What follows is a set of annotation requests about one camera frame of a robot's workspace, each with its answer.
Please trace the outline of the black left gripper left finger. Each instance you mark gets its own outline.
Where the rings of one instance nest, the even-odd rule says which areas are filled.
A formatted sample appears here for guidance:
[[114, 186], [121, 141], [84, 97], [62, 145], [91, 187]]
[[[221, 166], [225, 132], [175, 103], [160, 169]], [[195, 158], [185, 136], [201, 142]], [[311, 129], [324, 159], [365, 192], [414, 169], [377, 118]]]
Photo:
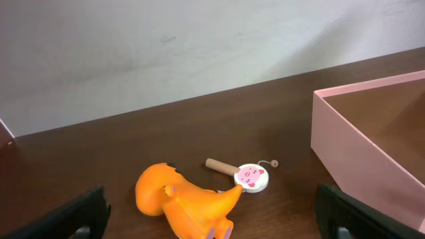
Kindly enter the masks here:
[[106, 201], [105, 189], [98, 186], [50, 211], [43, 217], [6, 235], [9, 239], [69, 238], [77, 231], [85, 238], [104, 235], [112, 207]]

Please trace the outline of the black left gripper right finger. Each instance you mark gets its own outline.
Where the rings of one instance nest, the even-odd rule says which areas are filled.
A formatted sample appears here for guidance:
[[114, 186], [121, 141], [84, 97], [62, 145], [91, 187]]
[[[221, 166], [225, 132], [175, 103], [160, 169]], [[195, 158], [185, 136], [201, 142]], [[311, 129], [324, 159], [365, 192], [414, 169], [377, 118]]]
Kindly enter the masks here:
[[318, 185], [314, 215], [324, 239], [424, 239], [424, 233], [398, 222], [331, 185]]

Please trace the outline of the orange rubber dinosaur toy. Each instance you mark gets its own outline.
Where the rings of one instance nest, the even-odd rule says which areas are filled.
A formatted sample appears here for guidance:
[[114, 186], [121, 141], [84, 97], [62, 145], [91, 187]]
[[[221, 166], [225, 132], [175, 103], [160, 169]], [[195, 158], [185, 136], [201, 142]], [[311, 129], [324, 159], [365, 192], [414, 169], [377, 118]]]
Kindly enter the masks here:
[[135, 185], [136, 206], [148, 216], [165, 215], [178, 238], [229, 239], [234, 223], [226, 218], [242, 187], [218, 193], [190, 183], [173, 163], [148, 167]]

